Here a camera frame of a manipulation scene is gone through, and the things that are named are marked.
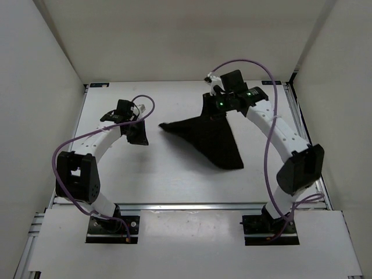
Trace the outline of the black skirt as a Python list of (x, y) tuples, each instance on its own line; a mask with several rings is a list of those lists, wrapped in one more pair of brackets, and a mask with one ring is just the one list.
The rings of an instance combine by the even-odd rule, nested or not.
[(190, 143), (212, 164), (222, 170), (244, 168), (226, 113), (213, 116), (197, 116), (171, 123), (160, 123), (159, 127)]

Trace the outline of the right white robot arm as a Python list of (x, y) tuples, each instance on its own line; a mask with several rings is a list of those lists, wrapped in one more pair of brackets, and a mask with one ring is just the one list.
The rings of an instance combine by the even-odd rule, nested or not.
[(265, 147), (272, 145), (283, 165), (279, 169), (275, 191), (268, 186), (269, 202), (262, 209), (261, 225), (273, 233), (285, 221), (291, 221), (298, 197), (321, 176), (324, 149), (311, 145), (276, 115), (267, 94), (259, 87), (203, 95), (202, 122), (212, 134), (203, 139), (201, 152), (217, 167), (224, 170), (242, 169), (243, 162), (226, 118), (237, 111), (255, 124), (266, 136)]

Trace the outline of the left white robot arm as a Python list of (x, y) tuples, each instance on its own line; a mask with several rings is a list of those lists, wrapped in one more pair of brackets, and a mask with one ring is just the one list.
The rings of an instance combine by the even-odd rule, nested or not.
[(145, 122), (141, 120), (144, 105), (129, 103), (101, 117), (94, 133), (89, 133), (74, 151), (61, 152), (56, 158), (56, 194), (73, 202), (78, 209), (110, 233), (127, 226), (119, 206), (101, 192), (98, 163), (106, 151), (121, 137), (133, 145), (148, 145)]

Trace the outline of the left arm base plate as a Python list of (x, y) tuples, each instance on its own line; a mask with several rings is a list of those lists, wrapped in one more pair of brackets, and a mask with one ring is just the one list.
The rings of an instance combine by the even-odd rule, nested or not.
[(140, 229), (140, 216), (121, 216), (127, 224), (130, 237), (127, 237), (127, 230), (121, 222), (115, 221), (109, 224), (108, 220), (96, 219), (91, 216), (85, 242), (87, 244), (137, 244)]

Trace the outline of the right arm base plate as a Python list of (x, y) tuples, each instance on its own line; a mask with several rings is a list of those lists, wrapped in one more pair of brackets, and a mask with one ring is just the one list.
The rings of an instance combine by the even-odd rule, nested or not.
[(290, 214), (289, 220), (273, 219), (265, 208), (261, 214), (243, 215), (245, 246), (293, 246), (299, 245), (296, 225)]

